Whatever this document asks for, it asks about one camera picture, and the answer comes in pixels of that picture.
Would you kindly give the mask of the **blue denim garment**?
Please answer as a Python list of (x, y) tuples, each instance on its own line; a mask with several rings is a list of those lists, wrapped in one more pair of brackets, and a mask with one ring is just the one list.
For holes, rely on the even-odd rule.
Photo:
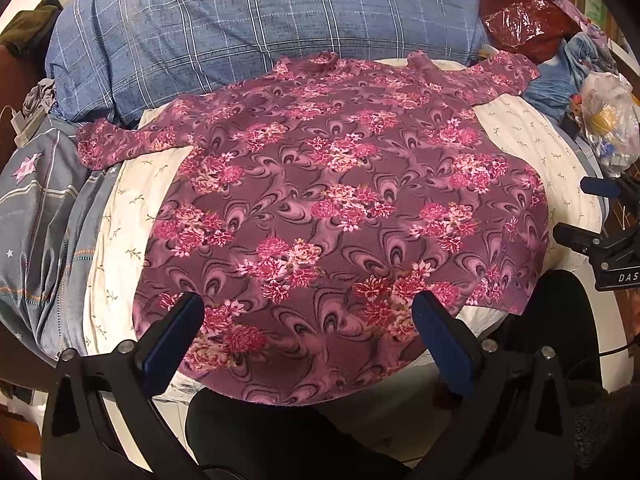
[(541, 63), (538, 72), (539, 77), (527, 86), (522, 99), (556, 122), (562, 122), (570, 108), (570, 98), (580, 93), (590, 73), (618, 74), (611, 53), (584, 32), (563, 40), (558, 53)]

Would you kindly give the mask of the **grey star-print bedsheet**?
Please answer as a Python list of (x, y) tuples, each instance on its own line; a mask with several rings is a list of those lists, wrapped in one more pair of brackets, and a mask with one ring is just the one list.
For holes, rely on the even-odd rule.
[(46, 118), (1, 173), (1, 322), (50, 364), (82, 328), (96, 239), (118, 167), (81, 165), (74, 124)]

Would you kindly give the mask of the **olive green cloth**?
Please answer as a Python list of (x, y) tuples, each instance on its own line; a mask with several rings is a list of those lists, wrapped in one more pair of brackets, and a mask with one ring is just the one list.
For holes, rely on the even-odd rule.
[(60, 0), (41, 0), (35, 9), (18, 12), (1, 32), (2, 46), (16, 58), (29, 54), (50, 34), (62, 10)]

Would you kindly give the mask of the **dark red plastic bag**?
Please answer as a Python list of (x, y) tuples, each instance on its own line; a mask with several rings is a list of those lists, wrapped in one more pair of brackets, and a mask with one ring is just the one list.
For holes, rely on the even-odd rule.
[(552, 0), (478, 0), (478, 16), (491, 44), (525, 55), (535, 64), (547, 62), (579, 25)]

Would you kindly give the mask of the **clear plastic bag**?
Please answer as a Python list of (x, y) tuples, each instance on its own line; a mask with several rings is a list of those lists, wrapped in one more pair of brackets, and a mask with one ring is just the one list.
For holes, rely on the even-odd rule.
[(582, 83), (585, 137), (602, 171), (618, 178), (639, 157), (639, 119), (632, 87), (612, 73), (590, 73)]

